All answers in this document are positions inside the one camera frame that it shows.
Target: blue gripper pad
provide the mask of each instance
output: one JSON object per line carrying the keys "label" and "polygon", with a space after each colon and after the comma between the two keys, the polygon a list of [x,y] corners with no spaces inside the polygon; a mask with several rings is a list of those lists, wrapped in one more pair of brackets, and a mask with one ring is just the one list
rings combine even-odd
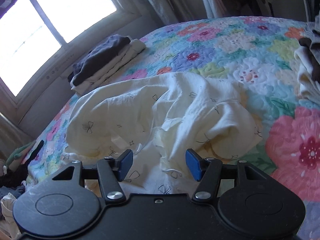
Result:
{"label": "blue gripper pad", "polygon": [[132,150],[126,150],[124,153],[120,155],[117,161],[119,161],[119,169],[116,177],[118,181],[123,181],[125,176],[127,176],[133,163]]}
{"label": "blue gripper pad", "polygon": [[204,160],[193,150],[186,150],[186,163],[196,181],[201,181],[205,170],[201,168],[201,162]]}

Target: window mullion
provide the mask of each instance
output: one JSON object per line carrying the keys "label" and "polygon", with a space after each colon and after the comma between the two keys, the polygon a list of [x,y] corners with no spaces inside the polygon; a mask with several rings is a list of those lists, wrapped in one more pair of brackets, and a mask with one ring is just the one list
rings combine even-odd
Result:
{"label": "window mullion", "polygon": [[56,38],[56,40],[60,43],[61,46],[67,45],[66,41],[64,38],[60,35],[60,33],[57,31],[57,29],[53,26],[43,9],[41,8],[40,4],[38,3],[37,0],[30,0],[31,4],[33,7],[36,9],[37,13],[43,20],[44,24],[47,25],[48,29],[52,33],[52,35]]}

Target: window frame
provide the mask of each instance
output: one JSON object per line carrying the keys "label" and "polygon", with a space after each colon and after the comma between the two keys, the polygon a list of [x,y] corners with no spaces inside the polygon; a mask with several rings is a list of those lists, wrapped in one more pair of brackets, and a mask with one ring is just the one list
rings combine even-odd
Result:
{"label": "window frame", "polygon": [[132,0],[111,0],[117,9],[114,13],[101,19],[71,42],[66,43],[45,15],[39,3],[36,0],[30,1],[53,36],[61,44],[61,48],[36,71],[17,96],[13,95],[0,78],[0,92],[7,97],[7,103],[10,102],[16,109],[17,112],[12,115],[16,116],[18,123],[45,89],[61,76],[71,64],[79,60],[84,54],[88,53],[117,29],[124,27],[141,16]]}

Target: quilted blanket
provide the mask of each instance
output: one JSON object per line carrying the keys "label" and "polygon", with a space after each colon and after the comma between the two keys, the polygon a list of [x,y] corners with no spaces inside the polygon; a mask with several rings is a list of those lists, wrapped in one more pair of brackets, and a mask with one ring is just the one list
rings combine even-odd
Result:
{"label": "quilted blanket", "polygon": [[[147,49],[109,82],[177,71],[242,82],[245,107],[262,138],[242,159],[270,174],[304,201],[307,215],[298,235],[319,240],[320,106],[299,95],[299,65],[293,55],[303,27],[302,22],[265,17],[206,19],[166,26],[141,38]],[[68,158],[63,154],[65,132],[76,101],[73,96],[37,139],[43,139],[45,145],[29,165],[29,184],[44,180],[59,168],[62,159]],[[211,151],[210,144],[203,150]],[[232,158],[222,161],[234,163],[236,153]]]}

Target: bright window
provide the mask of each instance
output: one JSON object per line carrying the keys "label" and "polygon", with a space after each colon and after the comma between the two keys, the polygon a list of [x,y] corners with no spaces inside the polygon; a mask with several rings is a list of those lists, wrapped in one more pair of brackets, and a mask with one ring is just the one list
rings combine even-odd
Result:
{"label": "bright window", "polygon": [[1,79],[17,96],[61,46],[115,11],[111,0],[18,0],[0,19]]}

